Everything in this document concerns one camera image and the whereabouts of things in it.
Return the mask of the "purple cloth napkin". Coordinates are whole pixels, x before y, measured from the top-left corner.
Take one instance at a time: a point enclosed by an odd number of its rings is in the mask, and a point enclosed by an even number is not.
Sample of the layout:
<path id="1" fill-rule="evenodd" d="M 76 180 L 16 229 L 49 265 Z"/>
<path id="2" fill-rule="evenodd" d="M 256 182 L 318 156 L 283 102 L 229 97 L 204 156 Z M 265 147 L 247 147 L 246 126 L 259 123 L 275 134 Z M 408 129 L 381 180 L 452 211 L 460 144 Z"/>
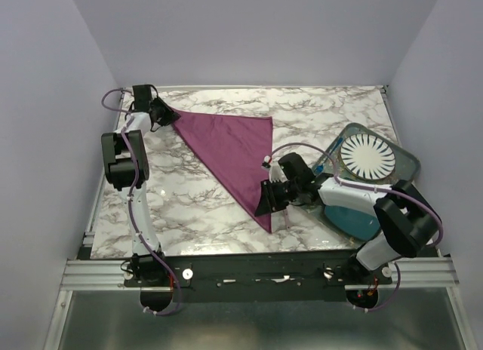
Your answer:
<path id="1" fill-rule="evenodd" d="M 177 113 L 174 129 L 185 144 L 246 213 L 271 233 L 271 216 L 256 217 L 255 210 L 261 182 L 269 178 L 262 162 L 272 152 L 272 118 Z"/>

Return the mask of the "pink handled steel knife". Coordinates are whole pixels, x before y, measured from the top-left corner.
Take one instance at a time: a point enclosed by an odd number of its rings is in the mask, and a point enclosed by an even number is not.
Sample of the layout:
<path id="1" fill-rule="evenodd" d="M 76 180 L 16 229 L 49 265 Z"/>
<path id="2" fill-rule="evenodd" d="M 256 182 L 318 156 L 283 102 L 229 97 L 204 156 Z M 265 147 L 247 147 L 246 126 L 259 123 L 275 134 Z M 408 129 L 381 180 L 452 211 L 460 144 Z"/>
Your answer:
<path id="1" fill-rule="evenodd" d="M 283 216 L 284 216 L 284 221 L 285 221 L 285 227 L 286 227 L 287 230 L 289 230 L 292 227 L 292 224 L 291 224 L 290 217 L 289 217 L 287 209 L 283 210 Z"/>

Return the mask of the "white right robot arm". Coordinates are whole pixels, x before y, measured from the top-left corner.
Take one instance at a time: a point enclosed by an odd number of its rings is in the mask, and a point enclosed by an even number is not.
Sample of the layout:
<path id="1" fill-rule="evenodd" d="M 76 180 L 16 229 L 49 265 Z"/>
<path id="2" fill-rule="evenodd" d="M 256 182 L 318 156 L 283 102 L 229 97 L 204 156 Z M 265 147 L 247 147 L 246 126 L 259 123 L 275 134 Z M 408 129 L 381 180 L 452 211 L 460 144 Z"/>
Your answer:
<path id="1" fill-rule="evenodd" d="M 407 180 L 394 185 L 371 185 L 333 176 L 307 181 L 264 180 L 254 215 L 282 211 L 294 201 L 345 207 L 377 218 L 381 233 L 366 241 L 341 266 L 345 278 L 358 284 L 372 278 L 384 264 L 416 257 L 429 241 L 438 243 L 444 234 L 439 215 Z"/>

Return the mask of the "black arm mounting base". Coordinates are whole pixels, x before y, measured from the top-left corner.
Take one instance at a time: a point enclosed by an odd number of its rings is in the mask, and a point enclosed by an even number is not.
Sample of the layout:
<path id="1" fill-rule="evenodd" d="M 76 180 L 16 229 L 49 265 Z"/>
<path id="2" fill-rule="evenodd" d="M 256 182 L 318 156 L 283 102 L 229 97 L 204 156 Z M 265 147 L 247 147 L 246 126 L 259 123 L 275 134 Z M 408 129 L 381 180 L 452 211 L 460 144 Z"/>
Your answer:
<path id="1" fill-rule="evenodd" d="M 360 274 L 352 250 L 131 258 L 124 285 L 183 303 L 346 300 L 351 286 L 391 284 L 378 267 Z"/>

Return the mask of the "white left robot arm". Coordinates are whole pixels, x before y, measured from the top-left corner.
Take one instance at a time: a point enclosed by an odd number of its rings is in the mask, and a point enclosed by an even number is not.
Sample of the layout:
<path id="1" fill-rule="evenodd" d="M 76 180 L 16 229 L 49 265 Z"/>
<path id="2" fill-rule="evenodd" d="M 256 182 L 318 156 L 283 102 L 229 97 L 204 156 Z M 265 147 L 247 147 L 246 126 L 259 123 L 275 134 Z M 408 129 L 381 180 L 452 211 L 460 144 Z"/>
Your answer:
<path id="1" fill-rule="evenodd" d="M 154 126 L 173 124 L 177 114 L 156 97 L 146 111 L 126 113 L 124 125 L 101 136 L 105 178 L 118 192 L 128 216 L 132 257 L 128 273 L 152 286 L 176 275 L 165 262 L 161 243 L 155 233 L 147 203 L 149 161 L 144 136 Z"/>

